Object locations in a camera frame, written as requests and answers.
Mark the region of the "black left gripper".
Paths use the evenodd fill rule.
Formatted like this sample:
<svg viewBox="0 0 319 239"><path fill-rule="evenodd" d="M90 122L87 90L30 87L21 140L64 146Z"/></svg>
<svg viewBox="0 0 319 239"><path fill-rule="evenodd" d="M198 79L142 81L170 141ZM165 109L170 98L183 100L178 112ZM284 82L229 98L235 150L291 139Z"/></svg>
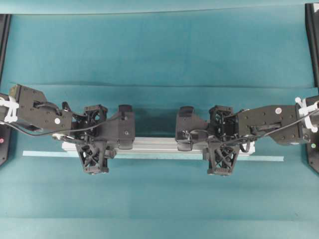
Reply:
<svg viewBox="0 0 319 239"><path fill-rule="evenodd" d="M67 133L67 141L75 145L85 173L109 172L106 150L133 148L135 113L131 105L119 105L112 116L102 105L86 107L84 113L72 116L75 121Z"/></svg>

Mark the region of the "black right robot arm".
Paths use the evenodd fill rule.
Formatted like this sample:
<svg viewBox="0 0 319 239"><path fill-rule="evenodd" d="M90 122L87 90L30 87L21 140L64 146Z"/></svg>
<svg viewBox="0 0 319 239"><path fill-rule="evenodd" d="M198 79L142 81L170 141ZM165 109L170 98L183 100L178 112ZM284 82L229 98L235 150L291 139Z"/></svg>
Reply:
<svg viewBox="0 0 319 239"><path fill-rule="evenodd" d="M270 105L234 112L232 107L215 105L204 120L190 106L176 115L175 141L179 151L192 151L204 143L203 158L209 175L229 176L240 152L251 143L270 137L280 145L312 144L319 137L318 96L295 98L293 105Z"/></svg>

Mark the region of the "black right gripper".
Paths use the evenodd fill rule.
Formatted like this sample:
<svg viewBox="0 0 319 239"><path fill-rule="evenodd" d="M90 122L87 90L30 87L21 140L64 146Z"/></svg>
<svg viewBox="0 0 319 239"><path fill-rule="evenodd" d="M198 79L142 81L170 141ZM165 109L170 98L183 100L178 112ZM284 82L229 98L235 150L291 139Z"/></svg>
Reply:
<svg viewBox="0 0 319 239"><path fill-rule="evenodd" d="M208 161L208 175L229 176L240 152L233 108L214 106L209 120L197 114L194 107L181 107L176 115L175 141L178 151L192 151L193 145L206 144L203 157Z"/></svg>

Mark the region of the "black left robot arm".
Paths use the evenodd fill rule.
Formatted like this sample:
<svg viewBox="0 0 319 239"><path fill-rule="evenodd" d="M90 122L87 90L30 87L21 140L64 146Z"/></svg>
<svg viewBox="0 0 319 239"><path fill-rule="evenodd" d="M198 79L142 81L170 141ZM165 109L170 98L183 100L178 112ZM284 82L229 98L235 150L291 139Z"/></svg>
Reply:
<svg viewBox="0 0 319 239"><path fill-rule="evenodd" d="M120 105L110 118L102 105L85 107L79 114L67 102L62 107L44 93L23 85L0 96L0 123L30 136L51 136L72 143L87 174L107 173L108 159L117 150L131 150L135 140L135 114L130 105Z"/></svg>

